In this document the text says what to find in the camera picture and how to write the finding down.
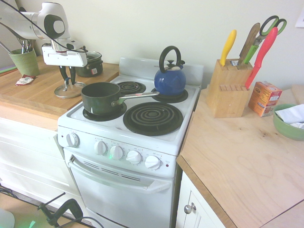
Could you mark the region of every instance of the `white cabinet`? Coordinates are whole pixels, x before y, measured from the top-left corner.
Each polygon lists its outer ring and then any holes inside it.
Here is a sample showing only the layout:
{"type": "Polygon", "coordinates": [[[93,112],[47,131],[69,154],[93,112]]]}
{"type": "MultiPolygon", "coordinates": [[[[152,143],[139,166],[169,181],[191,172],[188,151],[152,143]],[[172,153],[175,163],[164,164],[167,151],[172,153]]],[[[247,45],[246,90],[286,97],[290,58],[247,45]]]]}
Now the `white cabinet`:
{"type": "Polygon", "coordinates": [[[42,202],[65,192],[50,205],[74,198],[86,214],[55,131],[0,118],[0,182],[42,202]]]}
{"type": "Polygon", "coordinates": [[[183,172],[176,228],[225,228],[209,204],[183,172]]]}

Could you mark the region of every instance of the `scissors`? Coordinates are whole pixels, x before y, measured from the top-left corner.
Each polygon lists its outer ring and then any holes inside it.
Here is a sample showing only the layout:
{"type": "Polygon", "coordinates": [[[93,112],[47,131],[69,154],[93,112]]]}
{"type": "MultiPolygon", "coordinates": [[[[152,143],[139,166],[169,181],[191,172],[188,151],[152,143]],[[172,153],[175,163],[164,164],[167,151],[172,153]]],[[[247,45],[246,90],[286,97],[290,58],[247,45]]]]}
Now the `scissors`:
{"type": "Polygon", "coordinates": [[[252,56],[255,54],[256,50],[258,49],[258,46],[262,43],[262,41],[267,37],[267,35],[269,34],[269,32],[271,31],[271,29],[273,27],[278,27],[279,24],[282,24],[281,28],[278,30],[278,35],[285,29],[287,21],[285,19],[279,19],[278,16],[274,15],[269,17],[261,26],[260,29],[260,35],[255,39],[255,41],[253,42],[253,45],[251,46],[248,54],[246,55],[245,59],[244,59],[244,63],[248,64],[250,59],[252,58],[252,56]],[[275,21],[271,24],[271,26],[269,27],[269,29],[266,32],[263,32],[263,29],[265,28],[265,26],[271,21],[275,19],[275,21]]]}

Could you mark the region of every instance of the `oven door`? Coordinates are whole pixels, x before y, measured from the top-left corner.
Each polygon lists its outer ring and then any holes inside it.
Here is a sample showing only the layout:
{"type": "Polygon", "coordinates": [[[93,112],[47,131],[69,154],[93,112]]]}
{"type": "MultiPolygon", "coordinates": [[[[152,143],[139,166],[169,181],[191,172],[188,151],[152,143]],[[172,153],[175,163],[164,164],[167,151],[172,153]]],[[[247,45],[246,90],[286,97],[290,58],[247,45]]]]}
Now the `oven door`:
{"type": "Polygon", "coordinates": [[[88,211],[108,228],[169,228],[173,179],[101,165],[82,157],[68,162],[88,211]]]}

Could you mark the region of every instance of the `stove knob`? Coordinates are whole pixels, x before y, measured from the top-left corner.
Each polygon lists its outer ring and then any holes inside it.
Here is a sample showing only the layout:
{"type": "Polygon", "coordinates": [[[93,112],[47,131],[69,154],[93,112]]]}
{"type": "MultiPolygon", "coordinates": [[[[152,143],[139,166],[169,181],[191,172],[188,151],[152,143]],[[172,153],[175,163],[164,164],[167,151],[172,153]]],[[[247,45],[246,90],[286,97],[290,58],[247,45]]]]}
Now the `stove knob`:
{"type": "Polygon", "coordinates": [[[114,146],[110,149],[110,159],[119,160],[122,158],[124,151],[120,146],[114,146]]]}
{"type": "Polygon", "coordinates": [[[147,168],[156,170],[160,167],[161,161],[155,156],[149,156],[146,158],[146,162],[144,164],[147,168]]]}
{"type": "Polygon", "coordinates": [[[103,155],[106,152],[106,144],[103,141],[98,141],[94,145],[95,154],[103,155]]]}
{"type": "Polygon", "coordinates": [[[79,137],[74,132],[68,134],[66,140],[70,147],[77,147],[79,145],[79,137]]]}
{"type": "Polygon", "coordinates": [[[141,154],[137,151],[130,151],[128,152],[128,156],[126,158],[127,161],[129,161],[132,164],[138,164],[141,162],[141,154]]]}

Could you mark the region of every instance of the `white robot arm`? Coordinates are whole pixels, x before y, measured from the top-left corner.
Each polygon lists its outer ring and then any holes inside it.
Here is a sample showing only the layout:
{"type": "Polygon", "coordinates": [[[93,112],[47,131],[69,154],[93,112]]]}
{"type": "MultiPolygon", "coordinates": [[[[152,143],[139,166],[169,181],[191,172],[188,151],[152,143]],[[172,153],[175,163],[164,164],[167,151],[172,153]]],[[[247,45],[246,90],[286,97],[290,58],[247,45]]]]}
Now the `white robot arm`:
{"type": "Polygon", "coordinates": [[[64,70],[68,66],[75,71],[74,67],[87,65],[86,51],[80,49],[80,42],[71,39],[66,14],[60,4],[44,2],[39,12],[19,12],[9,4],[10,1],[0,0],[0,24],[20,39],[50,40],[51,45],[42,47],[47,65],[61,66],[64,79],[63,67],[64,70]]]}

